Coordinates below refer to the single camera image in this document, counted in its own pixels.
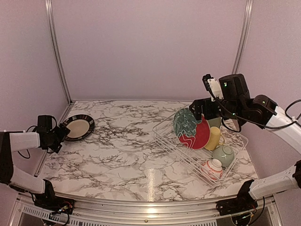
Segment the pale green flower plate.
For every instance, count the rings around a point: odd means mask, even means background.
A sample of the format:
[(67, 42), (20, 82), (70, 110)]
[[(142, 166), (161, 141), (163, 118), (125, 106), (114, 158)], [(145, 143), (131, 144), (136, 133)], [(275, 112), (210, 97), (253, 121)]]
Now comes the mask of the pale green flower plate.
[(208, 120), (209, 127), (221, 127), (221, 117), (213, 118)]

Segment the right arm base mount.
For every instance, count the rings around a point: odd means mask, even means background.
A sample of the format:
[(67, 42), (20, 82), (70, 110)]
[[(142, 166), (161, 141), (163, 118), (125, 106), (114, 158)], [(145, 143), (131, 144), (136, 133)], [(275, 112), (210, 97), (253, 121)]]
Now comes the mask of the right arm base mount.
[(253, 179), (244, 182), (235, 198), (219, 200), (216, 203), (220, 216), (234, 215), (231, 220), (235, 226), (248, 226), (257, 211), (257, 201), (249, 194), (253, 182)]

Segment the white red patterned bowl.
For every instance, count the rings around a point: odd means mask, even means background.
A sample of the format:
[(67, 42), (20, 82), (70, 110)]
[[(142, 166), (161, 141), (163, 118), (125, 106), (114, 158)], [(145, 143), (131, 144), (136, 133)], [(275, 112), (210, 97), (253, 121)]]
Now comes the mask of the white red patterned bowl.
[(212, 180), (220, 179), (223, 175), (222, 163), (218, 159), (209, 159), (203, 162), (201, 170)]

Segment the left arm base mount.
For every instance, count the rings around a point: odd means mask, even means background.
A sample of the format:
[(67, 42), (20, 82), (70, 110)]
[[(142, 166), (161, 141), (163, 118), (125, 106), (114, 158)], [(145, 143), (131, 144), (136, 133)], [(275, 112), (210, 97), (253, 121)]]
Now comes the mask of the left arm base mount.
[(51, 215), (65, 213), (67, 220), (63, 223), (66, 226), (70, 223), (70, 215), (73, 213), (75, 200), (57, 196), (54, 192), (53, 185), (50, 181), (43, 179), (45, 182), (45, 191), (42, 194), (31, 193), (35, 206), (51, 210)]

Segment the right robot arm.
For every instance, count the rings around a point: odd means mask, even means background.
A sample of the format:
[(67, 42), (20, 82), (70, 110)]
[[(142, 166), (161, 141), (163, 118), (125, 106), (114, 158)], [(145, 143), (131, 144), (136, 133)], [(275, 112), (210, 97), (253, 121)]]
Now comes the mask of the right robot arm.
[[(301, 125), (296, 118), (289, 116), (286, 109), (265, 95), (250, 97), (249, 89), (242, 74), (231, 74), (219, 79), (206, 74), (202, 78), (210, 97), (194, 100), (189, 106), (196, 120), (220, 117), (237, 120), (238, 126), (251, 123), (274, 133), (296, 152), (301, 151)], [(233, 207), (243, 211), (264, 196), (300, 188), (301, 162), (267, 178), (250, 180), (240, 188), (233, 200)]]

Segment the red teal floral plate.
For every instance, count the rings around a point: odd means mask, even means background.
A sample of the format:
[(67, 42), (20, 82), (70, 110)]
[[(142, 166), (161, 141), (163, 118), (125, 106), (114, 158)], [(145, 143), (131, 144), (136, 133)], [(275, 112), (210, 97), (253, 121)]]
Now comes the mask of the red teal floral plate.
[(204, 116), (196, 120), (189, 108), (182, 108), (174, 115), (174, 133), (186, 147), (198, 150), (210, 139), (210, 127)]

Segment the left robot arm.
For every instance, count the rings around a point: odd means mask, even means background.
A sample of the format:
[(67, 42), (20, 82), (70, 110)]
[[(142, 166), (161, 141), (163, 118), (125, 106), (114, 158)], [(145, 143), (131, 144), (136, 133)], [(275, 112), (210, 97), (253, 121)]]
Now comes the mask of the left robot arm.
[(63, 124), (53, 127), (54, 120), (51, 115), (40, 115), (32, 132), (4, 130), (0, 133), (0, 182), (19, 192), (35, 195), (50, 210), (56, 209), (60, 203), (52, 183), (19, 169), (13, 163), (12, 153), (36, 148), (58, 153), (70, 130)]

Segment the black rimmed beige plate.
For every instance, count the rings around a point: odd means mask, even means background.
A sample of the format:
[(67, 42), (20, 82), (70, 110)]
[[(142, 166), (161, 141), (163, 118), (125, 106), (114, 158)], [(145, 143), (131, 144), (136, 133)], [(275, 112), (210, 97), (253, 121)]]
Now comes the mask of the black rimmed beige plate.
[(95, 129), (94, 119), (86, 114), (77, 114), (69, 117), (62, 123), (70, 130), (65, 138), (66, 141), (79, 141), (88, 137)]

